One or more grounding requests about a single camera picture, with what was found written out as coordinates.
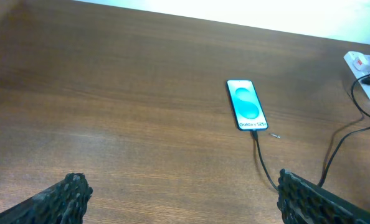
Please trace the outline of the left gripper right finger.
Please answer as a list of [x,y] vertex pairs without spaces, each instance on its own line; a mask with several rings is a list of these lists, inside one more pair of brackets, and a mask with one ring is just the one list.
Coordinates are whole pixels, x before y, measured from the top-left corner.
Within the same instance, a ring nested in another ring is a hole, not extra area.
[[286,224],[370,224],[370,212],[289,170],[280,171],[278,183],[277,207]]

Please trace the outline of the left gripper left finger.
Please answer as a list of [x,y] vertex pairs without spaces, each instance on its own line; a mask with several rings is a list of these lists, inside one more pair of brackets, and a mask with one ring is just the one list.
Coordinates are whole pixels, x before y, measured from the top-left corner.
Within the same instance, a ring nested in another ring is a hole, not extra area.
[[82,173],[60,182],[0,213],[0,224],[81,224],[93,189]]

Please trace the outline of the blue Samsung Galaxy smartphone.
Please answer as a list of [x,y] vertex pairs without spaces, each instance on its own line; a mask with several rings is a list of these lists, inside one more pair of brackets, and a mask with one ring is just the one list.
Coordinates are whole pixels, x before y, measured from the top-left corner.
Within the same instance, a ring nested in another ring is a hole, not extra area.
[[263,131],[268,121],[251,80],[227,80],[227,90],[236,124],[241,131]]

